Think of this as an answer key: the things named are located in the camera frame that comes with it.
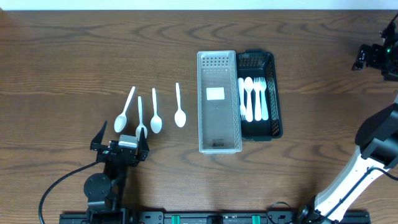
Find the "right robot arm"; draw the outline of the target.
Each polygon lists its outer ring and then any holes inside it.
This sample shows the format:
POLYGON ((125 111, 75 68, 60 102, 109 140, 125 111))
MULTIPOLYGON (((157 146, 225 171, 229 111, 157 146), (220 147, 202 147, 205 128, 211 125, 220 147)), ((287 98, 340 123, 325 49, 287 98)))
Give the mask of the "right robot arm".
MULTIPOLYGON (((381 45, 360 46, 354 71, 371 67, 390 81, 397 80, 397 23, 380 31, 381 45)), ((336 179, 293 217, 292 223, 370 223, 369 213, 351 212, 350 205, 378 177, 397 180, 397 102, 369 117, 358 129, 354 153, 336 179)))

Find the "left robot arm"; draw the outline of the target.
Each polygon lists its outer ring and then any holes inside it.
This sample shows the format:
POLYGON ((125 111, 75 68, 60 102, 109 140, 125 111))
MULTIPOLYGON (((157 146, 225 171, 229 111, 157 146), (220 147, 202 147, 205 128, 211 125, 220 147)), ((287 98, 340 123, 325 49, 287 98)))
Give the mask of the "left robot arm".
POLYGON ((137 223, 137 213, 121 205, 127 170, 144 161, 149 153, 144 129, 139 136, 126 136, 102 144, 106 123, 93 138, 90 149, 96 151, 96 162, 104 163, 104 171, 89 176, 84 184, 88 198, 87 218, 82 223, 137 223))

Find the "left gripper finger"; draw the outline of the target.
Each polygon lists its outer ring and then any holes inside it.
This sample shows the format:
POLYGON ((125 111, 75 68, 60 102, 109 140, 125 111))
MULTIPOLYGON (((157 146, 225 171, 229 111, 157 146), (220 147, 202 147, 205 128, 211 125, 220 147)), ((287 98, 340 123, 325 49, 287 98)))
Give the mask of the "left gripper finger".
POLYGON ((93 140, 90 143, 90 149, 92 151, 98 151, 98 152, 102 152, 106 149, 105 145, 102 145, 102 140, 104 137, 104 133, 106 130, 106 126, 107 126, 107 121, 104 122, 102 128, 100 129, 100 131, 97 133, 97 135, 93 138, 93 140))
POLYGON ((145 161, 149 153, 149 147, 146 141, 145 129, 141 128, 137 155, 140 161, 145 161))

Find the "white plastic fork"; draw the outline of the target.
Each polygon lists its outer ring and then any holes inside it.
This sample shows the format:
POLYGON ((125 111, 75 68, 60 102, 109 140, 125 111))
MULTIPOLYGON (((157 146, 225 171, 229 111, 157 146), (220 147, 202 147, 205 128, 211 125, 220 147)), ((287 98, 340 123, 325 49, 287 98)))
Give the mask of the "white plastic fork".
POLYGON ((244 80, 243 78, 238 78, 238 91, 239 91, 239 107, 240 107, 240 116, 241 120, 244 121, 246 119, 246 107, 244 105, 244 80))
POLYGON ((255 91, 255 114, 254 118, 256 121, 260 121, 262 119, 261 115, 261 100, 260 100, 260 91, 261 91, 261 83, 258 78, 254 79, 254 91, 255 91))
POLYGON ((269 119, 268 109, 267 109, 267 101, 266 101, 266 81, 265 78, 260 78, 261 84, 261 113, 262 113, 262 120, 266 121, 269 119))

